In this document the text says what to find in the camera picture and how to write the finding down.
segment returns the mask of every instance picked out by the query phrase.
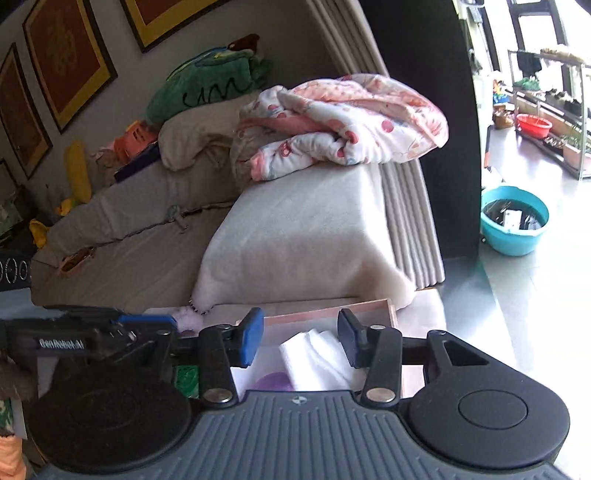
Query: gray wall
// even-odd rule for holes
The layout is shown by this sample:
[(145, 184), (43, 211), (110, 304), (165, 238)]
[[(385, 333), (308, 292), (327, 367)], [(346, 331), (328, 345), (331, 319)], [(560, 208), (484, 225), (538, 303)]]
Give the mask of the gray wall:
[[(63, 153), (73, 140), (87, 156), (121, 135), (145, 108), (167, 75), (181, 62), (211, 47), (224, 46), (249, 33), (261, 36), (265, 56), (274, 62), (269, 85), (295, 86), (336, 70), (303, 0), (230, 0), (193, 21), (148, 53), (142, 54), (119, 0), (91, 0), (100, 32), (118, 78), (102, 91), (60, 135), (35, 78), (22, 31), (34, 0), (28, 0), (0, 25), (0, 61), (17, 43), (22, 68), (53, 149), (28, 181), (37, 203), (48, 208), (70, 196)], [(0, 127), (0, 157), (20, 182), (26, 177)]]

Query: red plastic basin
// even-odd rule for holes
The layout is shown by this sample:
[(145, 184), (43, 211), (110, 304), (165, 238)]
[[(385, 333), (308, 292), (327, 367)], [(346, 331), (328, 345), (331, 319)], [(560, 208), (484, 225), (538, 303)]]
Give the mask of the red plastic basin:
[(552, 124), (539, 116), (519, 113), (516, 117), (517, 128), (521, 128), (524, 133), (534, 138), (546, 138), (550, 133)]

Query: silver screw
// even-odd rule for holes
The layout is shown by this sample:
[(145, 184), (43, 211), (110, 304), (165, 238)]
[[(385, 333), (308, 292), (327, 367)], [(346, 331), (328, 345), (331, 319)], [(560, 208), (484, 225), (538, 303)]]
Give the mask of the silver screw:
[(209, 403), (227, 403), (232, 399), (232, 392), (225, 388), (210, 388), (203, 394)]
[(396, 398), (396, 393), (389, 388), (376, 387), (368, 390), (365, 396), (376, 403), (388, 403)]

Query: shelving rack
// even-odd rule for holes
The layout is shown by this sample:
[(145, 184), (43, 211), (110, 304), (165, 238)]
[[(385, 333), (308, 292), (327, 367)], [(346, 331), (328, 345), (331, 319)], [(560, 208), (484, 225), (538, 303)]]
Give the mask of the shelving rack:
[(586, 75), (586, 69), (591, 69), (591, 65), (588, 65), (586, 63), (579, 63), (579, 62), (572, 61), (572, 60), (561, 59), (561, 58), (558, 58), (554, 55), (549, 55), (549, 54), (545, 54), (545, 53), (531, 52), (533, 55), (535, 55), (539, 59), (556, 61), (558, 63), (561, 63), (562, 65), (574, 67), (577, 70), (577, 72), (579, 74), (580, 81), (581, 81), (581, 97), (582, 97), (581, 98), (582, 116), (577, 116), (577, 115), (574, 115), (573, 113), (571, 113), (563, 108), (560, 108), (558, 105), (546, 102), (545, 99), (541, 99), (538, 96), (533, 95), (531, 92), (528, 92), (526, 90), (520, 89), (519, 87), (513, 86), (513, 84), (515, 83), (515, 75), (514, 75), (514, 70), (513, 70), (513, 55), (517, 55), (517, 52), (515, 50), (508, 50), (508, 53), (509, 53), (509, 65), (511, 67), (511, 86), (513, 88), (513, 103), (515, 105), (515, 114), (519, 113), (517, 98), (518, 98), (518, 94), (521, 94), (523, 98), (526, 98), (526, 100), (529, 100), (530, 102), (535, 104), (537, 116), (541, 116), (541, 105), (543, 104), (543, 105), (549, 107), (548, 110), (559, 112), (565, 120), (567, 120), (569, 123), (573, 124), (574, 126), (580, 128), (580, 130), (581, 130), (581, 145), (583, 146), (583, 148), (581, 149), (581, 152), (580, 152), (579, 168), (574, 168), (573, 166), (571, 166), (569, 163), (567, 163), (567, 161), (564, 159), (564, 157), (562, 155), (557, 154), (554, 151), (547, 148), (545, 146), (544, 142), (542, 142), (542, 140), (538, 140), (537, 138), (533, 138), (533, 137), (527, 135), (526, 133), (521, 132), (517, 128), (517, 126), (515, 127), (515, 132), (518, 135), (521, 135), (526, 140), (529, 140), (530, 142), (532, 142), (534, 145), (536, 145), (542, 151), (544, 151), (550, 158), (552, 158), (552, 160), (554, 160), (556, 163), (558, 163), (560, 166), (562, 166), (566, 171), (568, 171), (576, 179), (581, 180), (581, 179), (591, 177), (591, 169), (589, 169), (589, 168), (587, 170), (584, 169), (585, 154), (587, 151), (587, 148), (586, 148), (586, 146), (587, 146), (587, 103), (585, 102), (585, 97), (586, 97), (586, 95), (585, 95), (585, 78), (586, 78), (586, 76), (585, 75)]

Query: green plush pillow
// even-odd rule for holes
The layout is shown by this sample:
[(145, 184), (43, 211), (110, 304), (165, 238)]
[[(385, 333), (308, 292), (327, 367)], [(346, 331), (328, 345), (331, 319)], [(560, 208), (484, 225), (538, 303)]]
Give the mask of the green plush pillow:
[(263, 87), (271, 63), (252, 50), (213, 48), (175, 69), (148, 105), (147, 117), (161, 125), (177, 113), (240, 97)]

